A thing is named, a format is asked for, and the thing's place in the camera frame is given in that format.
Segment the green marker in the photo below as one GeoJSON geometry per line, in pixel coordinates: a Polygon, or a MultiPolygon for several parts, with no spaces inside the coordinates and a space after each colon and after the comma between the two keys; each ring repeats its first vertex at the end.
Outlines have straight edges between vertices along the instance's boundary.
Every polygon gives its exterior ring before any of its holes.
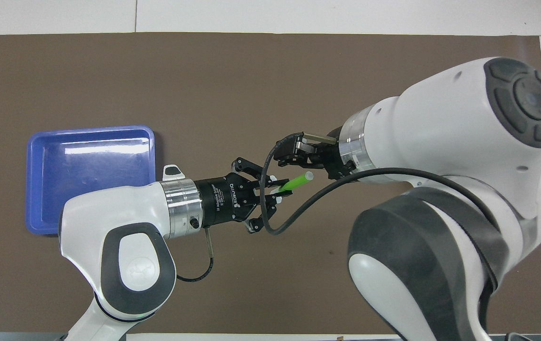
{"type": "Polygon", "coordinates": [[[303,184],[311,181],[313,178],[314,175],[312,174],[312,172],[306,172],[281,186],[281,188],[279,188],[277,192],[283,192],[284,190],[294,190],[295,188],[298,188],[299,186],[302,186],[303,184]]]}

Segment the black cable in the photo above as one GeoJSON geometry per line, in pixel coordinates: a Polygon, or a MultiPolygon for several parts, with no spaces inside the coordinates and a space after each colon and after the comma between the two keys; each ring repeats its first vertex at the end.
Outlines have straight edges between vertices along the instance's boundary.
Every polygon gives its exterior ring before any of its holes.
{"type": "Polygon", "coordinates": [[[293,214],[288,218],[278,229],[273,229],[268,221],[268,211],[266,210],[266,201],[264,199],[264,184],[266,183],[266,172],[268,171],[268,166],[271,163],[271,158],[274,156],[275,151],[287,140],[290,140],[294,137],[303,136],[304,133],[296,133],[291,134],[289,136],[286,136],[283,138],[283,140],[280,140],[277,142],[275,147],[271,149],[268,157],[266,158],[266,161],[264,162],[264,167],[262,168],[262,175],[260,177],[260,209],[262,211],[262,222],[264,222],[264,227],[266,227],[266,231],[268,231],[272,235],[278,235],[280,233],[283,233],[294,221],[299,218],[311,205],[313,205],[316,201],[318,201],[320,198],[325,196],[325,194],[331,192],[332,190],[347,184],[351,183],[355,180],[366,178],[366,177],[372,177],[374,175],[383,175],[383,174],[402,174],[402,175],[412,175],[414,177],[420,177],[424,179],[430,179],[432,181],[435,181],[440,184],[444,184],[445,186],[448,186],[449,188],[452,188],[453,190],[456,190],[457,192],[461,193],[463,196],[465,196],[467,199],[469,199],[476,207],[479,208],[481,213],[485,216],[485,218],[496,228],[498,229],[498,223],[496,222],[496,218],[494,217],[494,214],[489,210],[489,207],[481,201],[480,198],[475,196],[470,190],[465,188],[459,183],[456,183],[455,181],[452,181],[450,179],[447,179],[446,177],[442,177],[441,175],[437,175],[435,173],[426,172],[424,170],[418,170],[418,169],[411,169],[411,168],[376,168],[371,170],[364,170],[363,172],[347,175],[346,177],[339,179],[338,181],[335,181],[329,185],[327,185],[325,188],[314,194],[314,196],[310,197],[307,201],[305,201],[293,214]]]}
{"type": "Polygon", "coordinates": [[[181,281],[189,281],[189,282],[201,281],[202,279],[207,277],[207,275],[212,271],[212,267],[214,267],[214,257],[209,257],[209,267],[207,268],[206,272],[204,272],[203,275],[201,275],[201,276],[199,276],[197,278],[186,278],[186,277],[182,277],[182,276],[176,274],[176,278],[181,280],[181,281]]]}

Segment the blue tray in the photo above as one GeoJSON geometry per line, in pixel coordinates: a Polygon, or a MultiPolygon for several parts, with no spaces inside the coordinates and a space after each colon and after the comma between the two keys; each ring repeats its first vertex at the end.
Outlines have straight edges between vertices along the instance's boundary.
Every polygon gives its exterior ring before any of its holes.
{"type": "Polygon", "coordinates": [[[147,126],[39,132],[26,158],[26,227],[35,234],[57,234],[72,197],[155,181],[155,137],[147,126]]]}

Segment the brown board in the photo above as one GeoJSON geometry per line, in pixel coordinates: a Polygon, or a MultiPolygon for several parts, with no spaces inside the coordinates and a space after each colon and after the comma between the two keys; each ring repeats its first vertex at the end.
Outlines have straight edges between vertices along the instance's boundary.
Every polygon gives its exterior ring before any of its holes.
{"type": "MultiPolygon", "coordinates": [[[[127,33],[0,36],[0,332],[66,332],[91,302],[58,239],[24,224],[26,144],[42,130],[148,125],[157,173],[223,176],[236,157],[263,162],[275,141],[325,134],[354,112],[454,65],[508,56],[541,69],[537,37],[127,33]]],[[[294,177],[299,168],[271,168],[294,177]]],[[[288,214],[329,183],[284,201],[288,214]]],[[[212,228],[216,265],[178,281],[160,311],[132,332],[385,334],[355,289],[346,248],[355,217],[403,183],[350,184],[283,235],[212,228]]],[[[207,266],[203,233],[171,240],[178,274],[207,266]]],[[[506,277],[490,332],[541,333],[541,247],[506,277]]]]}

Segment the white floor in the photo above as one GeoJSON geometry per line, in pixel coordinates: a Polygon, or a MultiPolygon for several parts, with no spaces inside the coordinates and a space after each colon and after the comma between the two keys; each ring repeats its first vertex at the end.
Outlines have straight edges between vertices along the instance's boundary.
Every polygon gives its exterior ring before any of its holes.
{"type": "Polygon", "coordinates": [[[541,36],[541,0],[0,0],[0,35],[101,32],[541,36]]]}

